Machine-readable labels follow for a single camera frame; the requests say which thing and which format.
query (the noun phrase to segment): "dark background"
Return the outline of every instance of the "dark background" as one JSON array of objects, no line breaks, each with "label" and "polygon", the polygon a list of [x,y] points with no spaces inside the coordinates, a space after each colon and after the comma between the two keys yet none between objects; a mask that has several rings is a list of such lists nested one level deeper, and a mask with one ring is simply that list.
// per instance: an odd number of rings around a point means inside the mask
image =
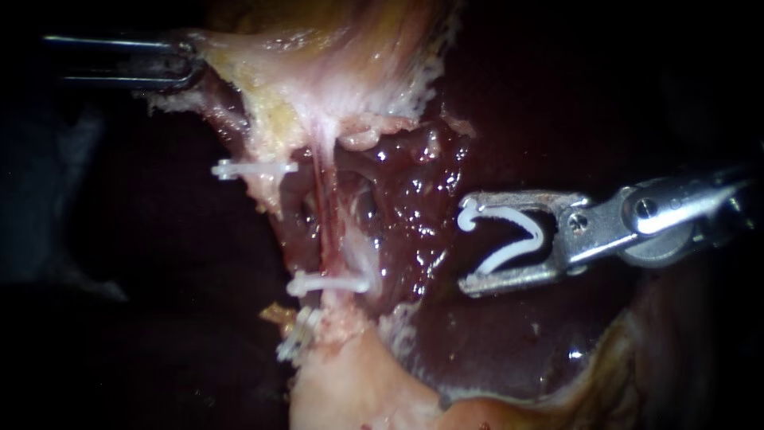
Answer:
[{"label": "dark background", "polygon": [[[35,43],[49,31],[201,25],[203,7],[75,1],[21,10],[24,28],[4,30],[15,42],[0,102],[3,419],[282,428],[290,370],[274,363],[278,334],[257,312],[289,303],[287,276],[244,186],[209,174],[225,151],[192,115],[149,118],[125,92],[54,88],[50,57]],[[478,5],[467,17],[485,27],[484,49],[497,56],[511,26],[520,59],[573,56],[595,71],[635,138],[665,143],[647,146],[655,154],[635,156],[624,177],[674,163],[761,162],[764,71],[752,7]],[[529,100],[534,85],[544,77],[524,91]],[[761,399],[743,391],[762,383],[761,239],[759,230],[714,253],[714,419],[729,428],[755,417]]]}]

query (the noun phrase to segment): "clip applier jaw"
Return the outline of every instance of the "clip applier jaw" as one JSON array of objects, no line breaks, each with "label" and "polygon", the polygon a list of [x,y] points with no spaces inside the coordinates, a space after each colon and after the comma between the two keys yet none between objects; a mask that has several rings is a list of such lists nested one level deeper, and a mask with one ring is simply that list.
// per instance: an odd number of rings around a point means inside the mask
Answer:
[{"label": "clip applier jaw", "polygon": [[[624,186],[597,205],[581,193],[467,194],[459,204],[457,222],[462,231],[474,229],[479,218],[491,217],[518,224],[531,238],[488,255],[473,273],[459,280],[459,287],[473,297],[522,290],[578,275],[591,261],[611,255],[639,267],[670,265],[697,249],[720,244],[733,233],[715,218],[723,207],[737,207],[735,197],[754,183],[752,178],[740,168],[656,178]],[[498,270],[544,243],[544,231],[524,213],[528,211],[554,216],[557,233],[552,252],[540,264]]]}]

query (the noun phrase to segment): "white polymer clip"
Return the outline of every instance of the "white polymer clip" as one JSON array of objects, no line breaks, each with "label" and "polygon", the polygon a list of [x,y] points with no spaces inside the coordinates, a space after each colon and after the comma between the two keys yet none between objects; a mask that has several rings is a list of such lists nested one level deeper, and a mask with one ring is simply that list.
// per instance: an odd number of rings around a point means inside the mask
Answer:
[{"label": "white polymer clip", "polygon": [[[718,221],[720,212],[753,227],[741,209],[741,189],[755,183],[745,167],[706,174],[658,178],[624,186],[608,201],[595,205],[581,193],[543,190],[514,193],[470,193],[459,203],[458,227],[470,232],[480,218],[518,224],[531,238],[514,241],[489,254],[474,272],[459,280],[472,297],[526,289],[583,273],[604,256],[617,255],[645,268],[668,266],[707,245],[719,246],[733,233]],[[511,259],[542,248],[539,224],[525,212],[555,217],[552,252],[540,264],[498,270]]]},{"label": "white polymer clip", "polygon": [[247,162],[234,163],[231,160],[220,160],[212,167],[212,174],[221,181],[237,179],[242,174],[287,174],[296,172],[296,162]]}]

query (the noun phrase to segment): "hem-o-lok clip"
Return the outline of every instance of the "hem-o-lok clip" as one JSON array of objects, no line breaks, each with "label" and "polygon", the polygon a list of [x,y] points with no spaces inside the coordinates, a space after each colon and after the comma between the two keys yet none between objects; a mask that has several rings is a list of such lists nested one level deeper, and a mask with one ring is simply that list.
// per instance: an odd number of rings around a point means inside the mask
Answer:
[{"label": "hem-o-lok clip", "polygon": [[212,167],[212,174],[221,181],[231,181],[242,174],[287,174],[298,170],[296,162],[246,162],[234,163],[231,160],[220,160]]},{"label": "hem-o-lok clip", "polygon": [[[459,203],[457,224],[462,231],[472,231],[480,218],[499,218],[518,224],[531,237],[489,254],[459,280],[459,287],[473,297],[522,290],[578,275],[591,261],[611,255],[643,268],[668,266],[696,250],[726,243],[741,226],[752,229],[740,194],[755,183],[750,169],[737,166],[624,186],[598,205],[581,193],[467,194]],[[528,211],[554,216],[557,233],[551,254],[540,264],[498,270],[542,248],[544,231],[524,213]],[[720,220],[722,212],[731,213],[733,222]]]}]

